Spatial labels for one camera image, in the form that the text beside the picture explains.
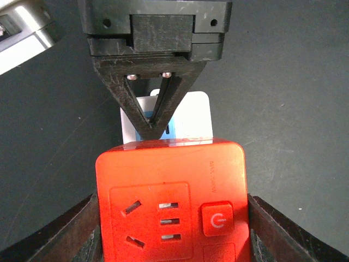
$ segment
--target screw hole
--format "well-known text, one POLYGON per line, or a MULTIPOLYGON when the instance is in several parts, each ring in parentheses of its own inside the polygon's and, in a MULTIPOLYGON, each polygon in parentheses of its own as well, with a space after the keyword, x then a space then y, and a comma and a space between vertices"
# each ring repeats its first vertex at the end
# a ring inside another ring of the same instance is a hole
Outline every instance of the screw hole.
POLYGON ((43 12, 43 14, 44 14, 48 19, 51 19, 50 15, 49 15, 49 12, 47 12, 45 8, 40 7, 40 9, 41 9, 41 11, 43 12))
POLYGON ((104 19, 104 20, 103 20, 103 26, 104 26, 104 28, 109 28, 109 27, 111 27, 111 21, 110 21, 110 19, 104 19))
POLYGON ((211 21, 211 26, 213 27, 213 26, 216 26, 218 24, 218 21, 216 20, 216 19, 213 19, 212 21, 211 21))

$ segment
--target socket hole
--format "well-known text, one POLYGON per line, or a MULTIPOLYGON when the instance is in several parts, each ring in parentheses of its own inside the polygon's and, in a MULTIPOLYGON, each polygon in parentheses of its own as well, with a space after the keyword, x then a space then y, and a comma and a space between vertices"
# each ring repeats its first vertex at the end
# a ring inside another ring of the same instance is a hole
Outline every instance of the socket hole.
POLYGON ((159 209, 177 209, 178 203, 162 203, 159 204, 159 209))
POLYGON ((128 206, 122 213, 128 215, 132 211, 135 211, 136 208, 140 207, 142 204, 139 201, 134 202, 132 205, 128 206))
POLYGON ((211 20, 211 26, 214 27, 218 24, 218 21, 216 19, 211 20))
POLYGON ((180 234, 164 235, 164 236, 161 236, 161 240, 163 241, 180 240, 180 234))
POLYGON ((110 19, 104 19, 103 20, 103 26, 104 26, 104 28, 106 28, 106 29, 108 29, 109 27, 111 27, 111 21, 110 21, 110 19))
POLYGON ((144 245, 145 245, 144 242, 142 242, 138 239, 135 239, 134 237, 130 237, 130 236, 126 237, 126 241, 131 243, 132 245, 135 245, 135 246, 140 247, 140 248, 144 248, 144 245))
POLYGON ((177 225, 179 224, 179 218, 162 219, 160 220, 161 225, 177 225))

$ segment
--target black clamp jaw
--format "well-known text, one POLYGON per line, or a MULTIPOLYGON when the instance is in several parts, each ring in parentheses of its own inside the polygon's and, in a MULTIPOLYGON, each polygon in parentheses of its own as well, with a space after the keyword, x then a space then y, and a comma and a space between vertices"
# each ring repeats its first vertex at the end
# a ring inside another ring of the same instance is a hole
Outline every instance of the black clamp jaw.
POLYGON ((207 61, 222 57, 231 1, 79 0, 95 71, 143 139, 158 139, 207 61), (147 118, 130 87, 162 77, 147 118))
MULTIPOLYGON (((320 241, 261 198, 248 195, 248 205, 251 261, 349 261, 348 256, 320 241)), ((102 257, 96 193, 31 236, 0 252, 0 261, 13 262, 101 262, 102 257)))

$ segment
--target white card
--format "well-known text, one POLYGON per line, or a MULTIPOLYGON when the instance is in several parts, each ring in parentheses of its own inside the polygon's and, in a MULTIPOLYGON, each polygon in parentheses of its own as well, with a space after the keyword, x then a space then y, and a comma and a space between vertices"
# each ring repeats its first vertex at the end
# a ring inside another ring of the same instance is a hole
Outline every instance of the white card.
MULTIPOLYGON (((153 112, 159 90, 153 90, 150 97, 138 97, 141 108, 149 117, 153 112)), ((134 126, 120 109, 122 135, 124 144, 140 141, 141 138, 134 126)), ((161 139, 169 138, 212 138, 212 120, 209 107, 209 98, 206 93, 197 91, 189 92, 174 112, 168 127, 161 139)))

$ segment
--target power strip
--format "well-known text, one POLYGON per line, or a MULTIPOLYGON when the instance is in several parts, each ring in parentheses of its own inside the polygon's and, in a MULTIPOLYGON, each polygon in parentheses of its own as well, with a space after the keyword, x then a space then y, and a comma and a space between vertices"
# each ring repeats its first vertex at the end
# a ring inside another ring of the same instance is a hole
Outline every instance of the power strip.
POLYGON ((243 149, 221 139, 130 142, 96 162, 106 262, 249 262, 243 149))

